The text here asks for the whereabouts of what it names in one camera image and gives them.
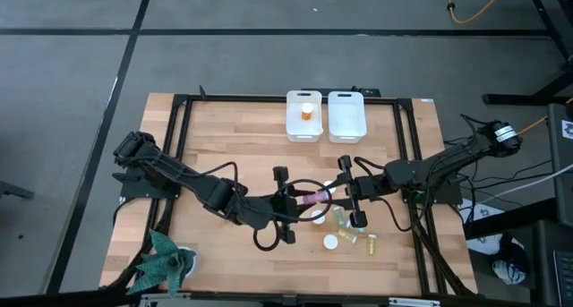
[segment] green plant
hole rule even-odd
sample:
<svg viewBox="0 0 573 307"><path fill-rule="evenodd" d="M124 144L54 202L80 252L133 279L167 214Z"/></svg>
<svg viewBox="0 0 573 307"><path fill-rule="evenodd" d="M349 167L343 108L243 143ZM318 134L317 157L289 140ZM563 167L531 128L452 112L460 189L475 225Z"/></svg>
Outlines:
<svg viewBox="0 0 573 307"><path fill-rule="evenodd" d="M135 266L143 271L128 294L137 293L167 281L167 291L174 297L191 271L195 252L179 249L167 236L150 229L151 242L157 254L142 254L143 263Z"/></svg>

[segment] robotic arm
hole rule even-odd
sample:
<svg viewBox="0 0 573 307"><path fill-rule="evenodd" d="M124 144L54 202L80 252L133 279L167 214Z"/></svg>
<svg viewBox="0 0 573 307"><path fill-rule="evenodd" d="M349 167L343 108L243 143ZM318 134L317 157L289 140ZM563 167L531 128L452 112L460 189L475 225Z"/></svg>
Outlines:
<svg viewBox="0 0 573 307"><path fill-rule="evenodd" d="M419 219L408 229L412 229L420 237L456 294L473 294L451 270L419 223L426 210L432 205L433 199L439 197L440 190L448 185L462 182L457 178L457 172L461 168L486 156L503 158L515 154L520 149L522 139L508 123L499 121L484 123L477 130L473 125L470 124L470 126L474 131L472 136L424 160L397 159L386 166L377 166L366 159L355 158L355 163L368 174L366 176L353 177L350 172L352 166L350 157L343 156L338 159L338 166L342 173L328 187L307 179L287 183L287 168L274 167L273 175L277 182L277 191L256 197L246 196L248 189L237 181L238 173L234 162L226 163L208 172L196 172L164 154L155 145L153 136L145 132L130 132L114 151L114 156L119 166L128 170L142 170L143 178L154 188L166 189L173 183L181 185L193 192L197 200L209 212L236 225L252 227L254 243L264 251L273 250L281 240L289 244L295 243L295 232L290 229L290 225L320 218L327 213L331 205L339 205L351 210L352 226L365 227L368 225L368 220L365 212L360 209L360 200L384 200L381 196L400 190L415 193L416 198L425 199L422 200L423 211ZM363 163L382 168L383 172L374 175ZM235 168L234 180L211 175L225 166ZM297 204L295 197L314 192L299 191L294 187L296 183L314 183L320 187L319 192L325 191L328 194L327 208L322 214L312 218L300 217L314 204ZM328 188L340 185L345 185L348 199L333 200ZM257 240L257 233L266 228L269 222L272 222L276 228L277 237L271 246L263 247Z"/></svg>

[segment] black stand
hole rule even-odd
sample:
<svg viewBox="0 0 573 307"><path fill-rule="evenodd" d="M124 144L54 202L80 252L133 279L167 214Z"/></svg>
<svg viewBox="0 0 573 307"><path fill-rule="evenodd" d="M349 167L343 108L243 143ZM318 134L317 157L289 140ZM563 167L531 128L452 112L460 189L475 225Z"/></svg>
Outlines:
<svg viewBox="0 0 573 307"><path fill-rule="evenodd" d="M2 195L14 195L23 199L31 199L34 196L34 192L0 181L0 198Z"/></svg>
<svg viewBox="0 0 573 307"><path fill-rule="evenodd" d="M554 96L571 83L573 83L573 66L569 65L565 72L532 95L484 94L482 98L486 105L547 106L551 103L564 104L569 98Z"/></svg>
<svg viewBox="0 0 573 307"><path fill-rule="evenodd" d="M495 235L512 228L534 225L539 220L557 221L555 199L542 200L519 209L480 218L466 230L466 239Z"/></svg>

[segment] wooden tabletop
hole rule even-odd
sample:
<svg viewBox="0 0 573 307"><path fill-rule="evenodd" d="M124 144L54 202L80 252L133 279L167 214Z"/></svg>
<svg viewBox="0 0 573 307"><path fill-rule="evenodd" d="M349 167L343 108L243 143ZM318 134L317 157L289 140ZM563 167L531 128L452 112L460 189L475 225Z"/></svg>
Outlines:
<svg viewBox="0 0 573 307"><path fill-rule="evenodd" d="M150 94L141 121L141 130L153 134L158 145L163 144L172 100L172 94ZM413 102L426 158L443 150L440 125L431 100L414 99ZM357 144L329 142L326 105L322 108L325 132L321 139L316 143L290 142L285 132L285 108L281 103L193 102L183 162L201 172L235 161L239 167L239 182L249 188L249 195L263 195L276 190L274 166L288 166L291 181L311 178L324 182L336 178L337 158L342 155L361 156L380 165L399 158L390 106L366 105L368 134ZM178 116L177 127L181 117ZM406 113L402 114L402 120L408 156L413 158ZM364 175L356 166L352 173ZM232 178L232 174L232 168L216 173L228 178ZM314 186L304 184L297 188L315 190ZM344 189L337 188L333 197L344 198ZM400 194L385 198L395 210L398 222L408 226L407 208ZM338 248L333 251L323 246L324 236L335 235L338 230L332 211L322 225L293 225L295 244L281 243L272 252L261 252L252 243L250 227L235 226L212 215L192 193L183 190L175 204L169 237L178 245L197 250L200 263L197 275L185 280L181 291L419 295L412 234L395 228L383 203L363 201L361 206L368 216L368 233L377 235L373 256L367 254L364 238L354 244L339 238ZM149 200L134 200L117 215L101 285L114 281L140 249L149 208ZM444 205L434 206L433 213L442 255L464 284L476 292L459 216ZM274 229L269 225L259 236L261 243L271 243ZM425 254L431 288L435 291L432 260Z"/></svg>

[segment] black cable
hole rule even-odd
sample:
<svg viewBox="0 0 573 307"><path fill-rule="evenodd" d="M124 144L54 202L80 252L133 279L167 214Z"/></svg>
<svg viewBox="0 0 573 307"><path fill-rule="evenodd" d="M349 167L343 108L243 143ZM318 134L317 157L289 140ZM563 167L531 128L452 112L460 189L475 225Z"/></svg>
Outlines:
<svg viewBox="0 0 573 307"><path fill-rule="evenodd" d="M452 158L456 155L458 155L461 152L467 151L470 155L474 156L475 154L471 153L468 149L471 149L475 143L477 142L477 131L474 127L474 125L471 123L472 118L467 117L466 115L461 115L462 118L464 118L464 120L466 121L467 125L469 125L469 127L472 130L472 142L467 146L464 147L463 149L461 149L460 151L457 151L453 154L450 154L449 156L446 156L445 158L440 158L439 160L437 160L436 162L434 162L432 164L432 166L430 166L429 169L429 173L428 173L428 177L426 177L426 191L425 191L425 195L426 195L426 199L424 201L423 204L423 208L422 208L422 213L420 214L419 218L416 221L412 222L412 225L407 228L406 230L409 231L411 230L413 227L415 227L416 225L420 224L422 222L423 217L425 216L426 212L428 211L428 209L430 209L430 207L432 206L431 202L431 196L430 196L430 184L431 184L431 179L432 179L432 173L434 171L434 169L436 168L436 166L441 163L443 160L446 160L448 158Z"/></svg>
<svg viewBox="0 0 573 307"><path fill-rule="evenodd" d="M467 139L467 137L454 138L453 140L444 141L444 143L446 145L455 146L455 145L459 144L459 142L455 142L455 141L461 141L461 140L466 140L466 139Z"/></svg>
<svg viewBox="0 0 573 307"><path fill-rule="evenodd" d="M129 202L132 201L132 200L133 200L133 198L125 198L124 202L123 202L123 203L120 203L120 204L117 206L117 208L115 208L114 218L113 218L113 220L112 220L112 221L113 221L113 222L112 222L112 223L113 223L112 226L115 226L115 220L117 219L117 213L119 212L119 210L120 210L125 204L129 203Z"/></svg>
<svg viewBox="0 0 573 307"><path fill-rule="evenodd" d="M361 157L359 157L359 156L356 156L356 157L355 157L354 162L355 162L359 167L361 167L361 168L364 170L364 172L366 172L366 174L368 174L368 176L370 176L370 177L373 177L372 171L371 171L368 167L366 167L366 165L365 165L364 163L366 163L366 164L368 164L368 165L370 165L370 166L372 166L372 167L374 167L374 168L378 168L378 169L384 170L384 166L378 165L378 164L374 164L374 163L371 162L370 160L368 160L368 159L366 159L366 158L361 158Z"/></svg>
<svg viewBox="0 0 573 307"><path fill-rule="evenodd" d="M511 176L511 177L492 176L492 177L485 177L485 178L482 178L482 179L479 179L479 180L475 180L474 182L479 183L479 182L487 181L487 180L489 180L489 179L501 179L501 180L504 180L504 181L510 181L510 180L513 180L514 178L516 178L516 176L519 175L519 173L523 173L523 172L528 171L528 170L530 170L530 169L534 169L534 168L537 168L537 167L539 167L539 166L543 166L543 165L548 164L548 163L551 163L551 162L552 162L552 161L549 159L549 160L545 160L545 161L542 162L542 163L535 164L535 165L533 165L533 166L520 169L520 170L518 170L517 172L515 172L515 173L513 174L513 176Z"/></svg>
<svg viewBox="0 0 573 307"><path fill-rule="evenodd" d="M272 223L275 227L277 235L275 236L275 241L270 246L265 247L265 246L262 246L261 243L259 243L259 238L258 238L259 230L254 230L254 232L252 233L252 241L254 242L254 246L256 246L257 249L259 249L261 251L264 251L264 252L273 251L273 250L275 250L275 248L278 247L278 243L280 243L280 228L278 228L277 220L273 219Z"/></svg>
<svg viewBox="0 0 573 307"><path fill-rule="evenodd" d="M378 168L378 169L384 169L384 166L382 165L378 165L378 164L374 164L373 162L371 162L370 160L366 159L366 158L361 158L360 156L356 156L355 157L355 163L358 164L359 162L364 162L374 168Z"/></svg>
<svg viewBox="0 0 573 307"><path fill-rule="evenodd" d="M469 214L467 215L466 218L466 222L464 223L464 225L467 225L467 231L469 231L469 228L471 227L471 223L474 222L474 217L475 217L475 204L477 202L476 197L475 197L475 187L474 184L472 183L471 180L467 180L467 182L470 184L470 192L472 193L472 206L471 209L469 211Z"/></svg>
<svg viewBox="0 0 573 307"><path fill-rule="evenodd" d="M451 207L451 209L453 209L456 214L458 214L459 218L462 220L462 224L464 224L464 217L462 217L462 214L459 213L459 209L456 208L456 206L453 204L448 204L448 206Z"/></svg>
<svg viewBox="0 0 573 307"><path fill-rule="evenodd" d="M297 179L294 180L293 182L289 182L289 183L285 183L282 187L280 187L274 195L279 194L280 192L282 192L283 190L285 190L286 188L298 184L298 183L311 183L311 184L315 184L317 186L319 186L319 188L324 187L324 184L316 182L312 179L306 179L306 178L302 178L302 179ZM324 210L319 214L316 215L314 217L290 217L288 215L284 215L284 214L280 214L280 213L276 213L276 212L266 212L267 214L271 214L274 217L282 217L288 220L291 220L293 222L312 222L314 220L317 220L321 217L324 217L328 212L330 207L332 206L332 194L330 193L329 189L325 189L324 192L327 193L327 195L329 196L328 201L326 203L326 208L324 208Z"/></svg>
<svg viewBox="0 0 573 307"><path fill-rule="evenodd" d="M386 206L388 207L388 210L390 211L390 216L392 217L392 221L394 221L394 225L396 226L396 228L401 231L401 232L408 232L410 230L412 230L412 228L414 227L414 223L407 227L407 228L403 228L402 226L400 226L400 224L398 223L398 221L396 220L396 215L394 214L394 209L392 208L392 206L390 205L390 203L388 203L387 200L383 199L382 197L377 197L376 200L381 200L384 202L384 204L386 204Z"/></svg>
<svg viewBox="0 0 573 307"><path fill-rule="evenodd" d="M475 161L474 174L472 175L472 182L475 183L475 176L477 175L477 160Z"/></svg>
<svg viewBox="0 0 573 307"><path fill-rule="evenodd" d="M531 175L531 176L526 176L526 177L520 177L520 178L512 179L512 180L510 180L510 181L502 181L502 182L487 184L487 185L484 185L484 186L479 186L479 187L476 187L475 189L476 189L476 190L482 190L482 189L490 188L490 187L493 187L493 186L496 186L496 185L501 185L501 184L505 184L505 183L514 183L514 182L519 182L519 181L525 181L525 180L528 180L528 179L537 178L537 177L543 177L543 176L547 176L547 175L551 175L551 174L553 174L553 173L543 173L543 174Z"/></svg>
<svg viewBox="0 0 573 307"><path fill-rule="evenodd" d="M460 115L462 116L462 118L467 119L467 120L469 120L469 121L473 121L473 122L476 123L476 124L488 124L488 123L486 123L486 122L483 122L483 121L479 121L479 120L477 120L477 119L474 119L474 118L472 118L472 117L469 116L469 115L464 115L464 114L460 114Z"/></svg>
<svg viewBox="0 0 573 307"><path fill-rule="evenodd" d="M461 185L460 185L459 187L461 187L461 188L463 188L463 189L466 189L466 190L469 190L469 188L467 188L467 187L465 187L465 186L461 186ZM484 191L480 191L480 190L475 190L475 191L476 191L476 192L479 192L479 193L481 193L481 194L489 195L489 196L493 197L493 198L496 199L496 200L504 201L504 202L507 202L507 203L510 203L510 204L515 204L515 205L517 205L517 206L519 206L519 207L521 207L521 208L524 207L523 204L521 204L521 203L519 203L519 202L516 202L516 201L513 201L513 200L504 200L504 199L501 199L501 198L499 198L499 197L497 197L497 196L495 196L495 195L493 195L493 194L491 194L491 193L484 192Z"/></svg>

